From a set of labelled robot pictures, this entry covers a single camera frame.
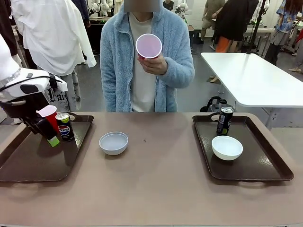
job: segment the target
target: black pants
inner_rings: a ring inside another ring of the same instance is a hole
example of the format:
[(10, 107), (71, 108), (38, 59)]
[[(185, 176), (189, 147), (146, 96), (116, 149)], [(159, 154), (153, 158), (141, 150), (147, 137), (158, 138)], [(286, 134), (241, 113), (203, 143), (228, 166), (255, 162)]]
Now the black pants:
[(276, 46), (274, 44), (270, 44), (264, 59), (276, 66), (276, 62), (278, 61), (278, 54), (281, 48), (282, 46), (280, 45)]

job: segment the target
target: white shirt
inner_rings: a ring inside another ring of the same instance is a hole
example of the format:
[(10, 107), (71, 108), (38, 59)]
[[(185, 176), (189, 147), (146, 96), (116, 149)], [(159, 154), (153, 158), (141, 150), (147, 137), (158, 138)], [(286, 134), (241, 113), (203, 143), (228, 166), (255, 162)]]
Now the white shirt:
[(97, 64), (81, 13), (71, 0), (11, 0), (12, 12), (34, 63), (54, 75), (71, 74), (87, 56)]
[(139, 22), (132, 14), (128, 14), (134, 43), (133, 78), (131, 81), (131, 104), (137, 112), (153, 112), (155, 109), (156, 75), (147, 73), (139, 63), (138, 52), (135, 47), (137, 39), (152, 32), (152, 20)]

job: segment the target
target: red plastic cup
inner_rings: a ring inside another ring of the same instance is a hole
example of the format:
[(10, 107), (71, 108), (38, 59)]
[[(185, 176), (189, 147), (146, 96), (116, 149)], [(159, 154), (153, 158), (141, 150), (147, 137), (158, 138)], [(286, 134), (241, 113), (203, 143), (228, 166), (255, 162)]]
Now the red plastic cup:
[(47, 105), (43, 109), (37, 110), (36, 112), (40, 114), (41, 117), (45, 117), (52, 125), (53, 129), (55, 129), (55, 131), (59, 133), (57, 120), (56, 120), (57, 107), (55, 107), (54, 105)]
[(162, 52), (162, 42), (153, 34), (143, 34), (136, 41), (136, 50), (140, 59), (155, 59)]

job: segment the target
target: hand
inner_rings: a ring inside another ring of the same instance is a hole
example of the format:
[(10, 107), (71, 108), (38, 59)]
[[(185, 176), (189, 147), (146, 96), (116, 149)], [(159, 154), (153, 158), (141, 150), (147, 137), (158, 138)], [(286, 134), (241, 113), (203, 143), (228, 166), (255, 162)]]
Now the hand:
[(86, 22), (86, 27), (89, 28), (90, 27), (90, 21)]
[(216, 19), (217, 18), (217, 13), (212, 14), (212, 19)]
[(167, 72), (168, 65), (162, 53), (155, 59), (138, 58), (138, 61), (142, 65), (144, 71), (147, 73), (154, 75), (164, 75)]

